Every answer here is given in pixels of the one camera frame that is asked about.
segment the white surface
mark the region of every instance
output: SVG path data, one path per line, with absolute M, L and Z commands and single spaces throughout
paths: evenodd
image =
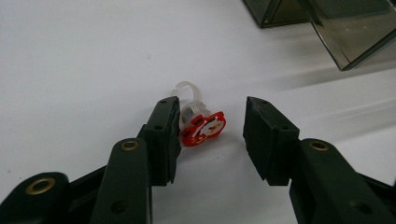
M 105 165 L 182 80 L 228 124 L 183 149 L 176 183 L 154 189 L 154 223 L 296 223 L 289 188 L 262 182 L 245 151 L 249 95 L 358 172 L 396 176 L 396 61 L 339 72 L 310 24 L 260 30 L 240 0 L 3 0 L 0 73 L 0 201 L 31 175 Z

